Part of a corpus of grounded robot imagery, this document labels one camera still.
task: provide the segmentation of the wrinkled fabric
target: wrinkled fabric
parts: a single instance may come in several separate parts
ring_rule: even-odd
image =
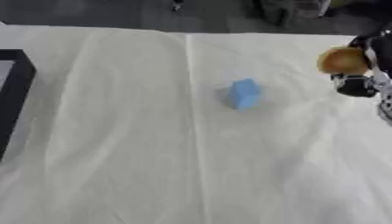
[[[0,222],[390,223],[392,129],[316,59],[352,37],[2,26],[38,69]],[[227,88],[252,78],[258,107]]]

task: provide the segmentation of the round bread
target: round bread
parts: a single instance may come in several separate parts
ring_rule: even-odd
[[[363,51],[354,47],[334,47],[318,57],[318,69],[326,74],[364,74],[368,65]]]

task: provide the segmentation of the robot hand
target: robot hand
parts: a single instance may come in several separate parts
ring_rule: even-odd
[[[365,67],[365,69],[351,69],[348,72],[348,70],[335,67],[335,70],[329,73],[332,73],[331,79],[337,91],[343,95],[355,97],[374,97],[380,93],[379,115],[392,125],[392,25],[381,31],[359,36],[348,47],[330,51],[328,56],[336,57],[333,54],[336,55],[336,52],[340,51],[340,58],[332,60],[342,64],[341,54],[344,54],[345,49],[354,49],[356,54],[345,57],[350,59],[350,63],[355,61],[356,64],[353,63],[353,65],[356,68]],[[322,63],[328,65],[330,63],[328,60],[331,59],[324,57],[323,60]],[[328,69],[323,66],[320,70],[328,73]],[[373,72],[370,77],[364,75],[367,69]]]

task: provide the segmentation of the robotic arm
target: robotic arm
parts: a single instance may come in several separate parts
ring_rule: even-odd
[[[380,94],[378,113],[392,125],[392,25],[367,36],[355,38],[349,45],[361,49],[367,67],[373,75],[332,74],[337,91],[354,97],[374,97]]]

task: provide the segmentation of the white table surface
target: white table surface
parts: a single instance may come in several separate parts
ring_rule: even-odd
[[[351,37],[1,26],[38,69],[0,165],[0,223],[392,221],[392,128],[318,55]],[[262,85],[228,106],[232,81]]]

